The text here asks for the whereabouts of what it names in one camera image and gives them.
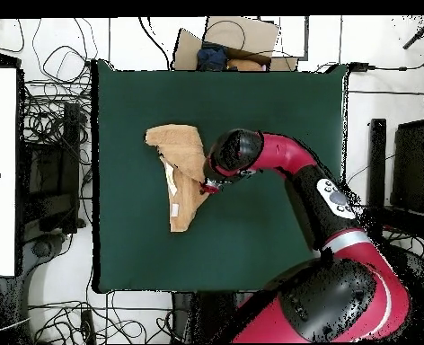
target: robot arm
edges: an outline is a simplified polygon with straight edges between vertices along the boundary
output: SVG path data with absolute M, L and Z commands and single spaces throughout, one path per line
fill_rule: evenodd
M 396 332 L 410 311 L 407 290 L 335 180 L 302 143 L 270 133 L 229 131 L 205 162 L 202 191 L 215 193 L 266 169 L 282 177 L 308 247 L 329 260 L 310 261 L 286 274 L 275 296 L 233 342 L 355 341 Z M 244 303 L 241 314 L 251 304 Z

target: cardboard box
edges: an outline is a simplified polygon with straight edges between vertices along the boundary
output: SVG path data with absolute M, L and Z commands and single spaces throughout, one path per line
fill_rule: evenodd
M 174 53 L 174 70 L 196 70 L 202 40 L 227 47 L 228 59 L 249 59 L 270 71 L 293 71 L 296 57 L 272 57 L 279 27 L 273 23 L 235 16 L 210 16 L 202 39 L 180 29 Z

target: tan cloth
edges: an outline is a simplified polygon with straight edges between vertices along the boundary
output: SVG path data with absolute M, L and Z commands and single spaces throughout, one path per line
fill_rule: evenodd
M 257 62 L 250 59 L 230 59 L 228 67 L 236 66 L 238 71 L 263 71 L 263 68 Z
M 166 172 L 171 232 L 185 232 L 208 194 L 199 193 L 206 157 L 198 130 L 168 124 L 150 128 L 145 142 L 156 146 Z

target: green mat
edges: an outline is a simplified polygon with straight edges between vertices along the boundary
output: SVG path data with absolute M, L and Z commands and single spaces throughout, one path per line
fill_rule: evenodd
M 343 79 L 329 74 L 118 72 L 98 61 L 101 292 L 259 289 L 312 258 L 273 172 L 211 196 L 186 233 L 169 231 L 163 166 L 148 128 L 198 128 L 208 151 L 247 128 L 303 140 L 340 176 Z

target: black computer tower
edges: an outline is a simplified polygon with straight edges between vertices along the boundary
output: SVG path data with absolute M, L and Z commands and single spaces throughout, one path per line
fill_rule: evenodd
M 390 202 L 424 213 L 424 120 L 401 124 L 396 131 Z

